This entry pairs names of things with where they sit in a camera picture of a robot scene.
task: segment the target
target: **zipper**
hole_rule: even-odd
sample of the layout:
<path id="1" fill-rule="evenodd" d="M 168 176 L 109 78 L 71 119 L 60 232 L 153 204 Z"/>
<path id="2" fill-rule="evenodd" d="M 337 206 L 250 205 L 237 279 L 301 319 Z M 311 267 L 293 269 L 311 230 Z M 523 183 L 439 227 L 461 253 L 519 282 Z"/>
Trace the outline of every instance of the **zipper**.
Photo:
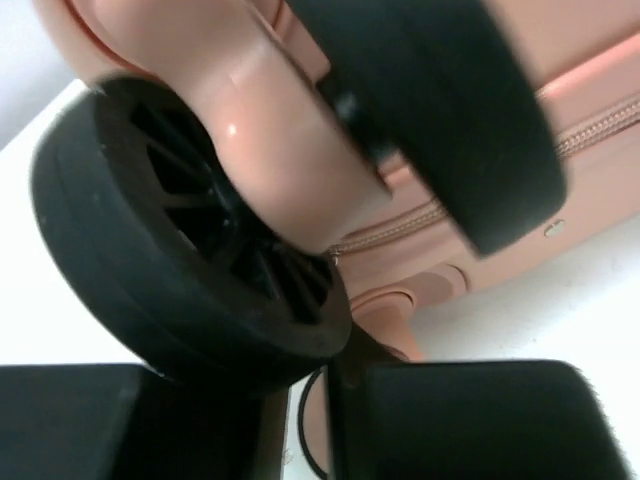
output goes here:
<path id="1" fill-rule="evenodd" d="M 568 158 L 640 121 L 640 94 L 600 112 L 589 120 L 561 133 L 558 136 L 558 154 Z M 360 232 L 348 235 L 342 242 L 332 246 L 329 254 L 336 265 L 342 255 L 357 253 L 404 238 L 446 218 L 444 206 L 433 199 L 392 220 Z"/>

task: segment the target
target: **white wall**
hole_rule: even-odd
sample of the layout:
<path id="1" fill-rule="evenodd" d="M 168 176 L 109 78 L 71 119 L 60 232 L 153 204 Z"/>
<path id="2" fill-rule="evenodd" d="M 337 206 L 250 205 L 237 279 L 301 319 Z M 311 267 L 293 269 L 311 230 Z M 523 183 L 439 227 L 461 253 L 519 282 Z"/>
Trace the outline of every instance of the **white wall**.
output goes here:
<path id="1" fill-rule="evenodd" d="M 73 78 L 31 1 L 0 0 L 0 150 Z"/>

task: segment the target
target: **caster wheel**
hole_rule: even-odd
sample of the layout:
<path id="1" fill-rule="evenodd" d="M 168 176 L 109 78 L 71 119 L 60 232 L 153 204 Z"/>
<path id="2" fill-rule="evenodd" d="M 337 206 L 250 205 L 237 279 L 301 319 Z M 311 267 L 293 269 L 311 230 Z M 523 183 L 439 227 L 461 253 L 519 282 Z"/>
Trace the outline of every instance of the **caster wheel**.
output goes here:
<path id="1" fill-rule="evenodd" d="M 262 395 L 346 344 L 349 302 L 333 263 L 253 215 L 164 87 L 121 78 L 87 94 L 42 142 L 32 190 L 68 282 L 163 375 Z"/>
<path id="2" fill-rule="evenodd" d="M 480 0 L 288 3 L 331 62 L 329 103 L 348 112 L 352 137 L 383 132 L 477 253 L 506 247 L 561 207 L 553 137 Z M 362 150 L 388 151 L 379 140 Z"/>

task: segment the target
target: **black cord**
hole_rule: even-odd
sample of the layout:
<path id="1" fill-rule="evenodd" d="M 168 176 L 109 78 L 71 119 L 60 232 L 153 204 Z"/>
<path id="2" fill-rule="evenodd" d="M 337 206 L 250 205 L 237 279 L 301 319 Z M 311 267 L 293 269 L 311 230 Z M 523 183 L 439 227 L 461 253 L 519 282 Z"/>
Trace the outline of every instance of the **black cord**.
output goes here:
<path id="1" fill-rule="evenodd" d="M 307 399 L 309 398 L 309 393 L 311 393 L 311 388 L 316 383 L 321 373 L 321 370 L 317 370 L 311 374 L 309 380 L 307 380 L 307 383 L 304 386 L 304 389 L 302 390 L 302 395 L 300 395 L 300 403 L 298 403 L 298 440 L 300 441 L 300 447 L 302 448 L 302 455 L 309 464 L 311 470 L 313 470 L 313 473 L 315 473 L 320 480 L 328 480 L 329 476 L 327 475 L 327 472 L 320 468 L 320 465 L 318 465 L 313 458 L 313 455 L 311 455 L 309 445 L 307 445 L 307 440 L 304 435 L 304 412 L 307 406 Z"/>

